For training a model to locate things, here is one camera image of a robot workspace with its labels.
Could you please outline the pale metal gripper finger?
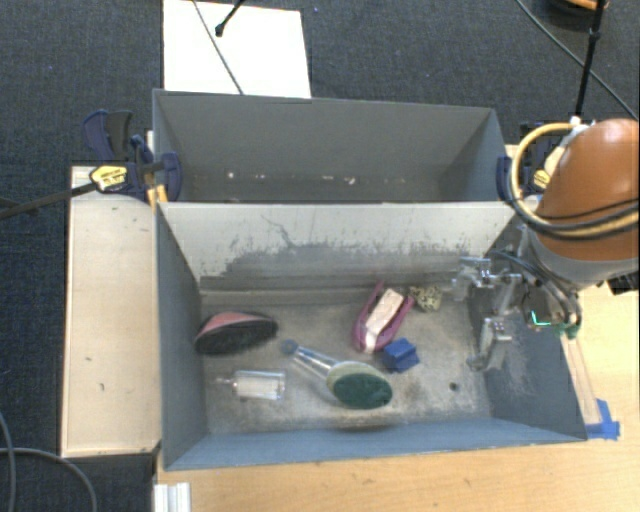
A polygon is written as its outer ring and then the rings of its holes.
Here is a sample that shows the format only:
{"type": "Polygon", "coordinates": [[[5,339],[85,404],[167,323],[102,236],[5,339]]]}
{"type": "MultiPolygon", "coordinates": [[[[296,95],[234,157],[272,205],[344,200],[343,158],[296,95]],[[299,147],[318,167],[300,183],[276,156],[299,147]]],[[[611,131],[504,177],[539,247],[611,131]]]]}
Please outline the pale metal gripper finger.
{"type": "Polygon", "coordinates": [[[478,335],[477,348],[467,358],[467,365],[476,372],[499,370],[512,341],[513,334],[502,318],[485,318],[478,335]]]}
{"type": "Polygon", "coordinates": [[[451,280],[451,293],[455,301],[463,301],[469,297],[472,288],[507,290],[513,289],[523,282],[519,273],[492,272],[490,258],[463,256],[458,261],[458,271],[451,280]]]}

